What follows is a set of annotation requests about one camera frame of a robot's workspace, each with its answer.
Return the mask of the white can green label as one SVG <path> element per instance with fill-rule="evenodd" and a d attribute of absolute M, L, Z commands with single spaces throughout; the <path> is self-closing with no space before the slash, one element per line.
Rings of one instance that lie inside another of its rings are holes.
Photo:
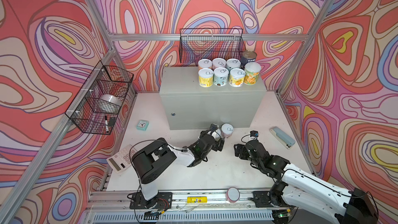
<path fill-rule="evenodd" d="M 215 141 L 219 141 L 222 139 L 222 133 L 220 129 L 216 129 L 215 131 L 211 132 L 212 137 L 215 139 Z"/>

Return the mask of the white can red label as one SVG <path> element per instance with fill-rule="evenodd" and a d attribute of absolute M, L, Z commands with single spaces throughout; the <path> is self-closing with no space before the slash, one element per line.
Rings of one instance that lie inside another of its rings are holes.
<path fill-rule="evenodd" d="M 224 123 L 221 126 L 221 133 L 224 138 L 229 138 L 234 132 L 234 127 L 229 123 Z"/>

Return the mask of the white can teal label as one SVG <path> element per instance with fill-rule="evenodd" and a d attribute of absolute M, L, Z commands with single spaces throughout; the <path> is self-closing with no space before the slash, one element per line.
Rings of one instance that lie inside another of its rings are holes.
<path fill-rule="evenodd" d="M 228 78 L 228 69 L 225 67 L 218 67 L 214 70 L 213 84 L 218 87 L 223 87 L 227 84 Z"/>

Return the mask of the white can yellow orange label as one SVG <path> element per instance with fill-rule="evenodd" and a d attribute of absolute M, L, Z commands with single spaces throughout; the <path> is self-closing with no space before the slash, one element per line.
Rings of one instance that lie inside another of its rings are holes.
<path fill-rule="evenodd" d="M 240 68 L 233 68 L 229 74 L 229 85 L 235 88 L 241 87 L 244 83 L 246 73 Z"/>

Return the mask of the white can pink label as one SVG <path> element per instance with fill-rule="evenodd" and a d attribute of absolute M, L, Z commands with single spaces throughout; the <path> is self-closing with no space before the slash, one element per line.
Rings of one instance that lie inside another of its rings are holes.
<path fill-rule="evenodd" d="M 214 58 L 212 60 L 212 70 L 215 70 L 217 68 L 225 68 L 226 67 L 226 60 L 223 58 Z"/>

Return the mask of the light blue spotted can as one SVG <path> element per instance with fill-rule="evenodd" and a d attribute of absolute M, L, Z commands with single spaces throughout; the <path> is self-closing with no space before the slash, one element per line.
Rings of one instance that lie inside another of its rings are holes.
<path fill-rule="evenodd" d="M 226 68 L 228 69 L 228 71 L 231 71 L 234 68 L 240 68 L 241 66 L 241 62 L 238 59 L 229 59 L 226 62 Z"/>

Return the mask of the yellow peach can plastic lid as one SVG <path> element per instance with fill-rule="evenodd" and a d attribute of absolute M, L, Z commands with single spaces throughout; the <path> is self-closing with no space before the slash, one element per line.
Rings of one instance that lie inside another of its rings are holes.
<path fill-rule="evenodd" d="M 245 65 L 244 84 L 255 85 L 261 71 L 261 65 L 257 62 L 249 62 Z"/>

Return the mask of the dark blue tomato can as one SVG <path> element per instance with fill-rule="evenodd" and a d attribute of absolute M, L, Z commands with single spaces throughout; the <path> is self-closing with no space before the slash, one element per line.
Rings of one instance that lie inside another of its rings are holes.
<path fill-rule="evenodd" d="M 247 63 L 255 62 L 257 54 L 254 51 L 246 50 L 242 52 L 240 62 L 241 66 L 244 67 Z"/>

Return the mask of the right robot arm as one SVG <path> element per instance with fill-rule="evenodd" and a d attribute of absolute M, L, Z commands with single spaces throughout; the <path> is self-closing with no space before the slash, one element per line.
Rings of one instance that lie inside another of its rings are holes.
<path fill-rule="evenodd" d="M 234 145 L 235 156 L 274 181 L 266 192 L 255 191 L 257 207 L 294 206 L 334 224 L 376 224 L 378 208 L 373 196 L 359 188 L 348 190 L 309 174 L 289 160 L 271 155 L 253 139 Z"/>

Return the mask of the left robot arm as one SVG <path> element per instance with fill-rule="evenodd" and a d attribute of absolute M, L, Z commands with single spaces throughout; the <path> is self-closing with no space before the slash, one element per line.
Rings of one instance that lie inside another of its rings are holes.
<path fill-rule="evenodd" d="M 164 138 L 148 140 L 149 145 L 132 154 L 129 150 L 129 159 L 138 176 L 139 190 L 146 201 L 155 198 L 159 189 L 154 181 L 172 164 L 192 168 L 208 161 L 208 154 L 213 151 L 222 151 L 224 138 L 218 128 L 209 128 L 202 131 L 196 142 L 190 146 L 174 147 Z"/>

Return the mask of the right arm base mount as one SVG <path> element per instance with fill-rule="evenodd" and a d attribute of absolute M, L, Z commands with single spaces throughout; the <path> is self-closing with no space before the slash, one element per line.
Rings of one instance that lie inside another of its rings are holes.
<path fill-rule="evenodd" d="M 281 191 L 265 190 L 253 191 L 253 196 L 249 198 L 257 208 L 295 208 L 294 205 L 288 204 L 283 200 L 284 195 Z"/>

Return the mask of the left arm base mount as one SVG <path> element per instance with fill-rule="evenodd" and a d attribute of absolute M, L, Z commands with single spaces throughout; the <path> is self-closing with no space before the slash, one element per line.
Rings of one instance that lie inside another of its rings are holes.
<path fill-rule="evenodd" d="M 172 207 L 172 192 L 160 192 L 151 200 L 145 200 L 141 191 L 128 194 L 131 200 L 130 209 L 159 209 L 167 210 Z"/>

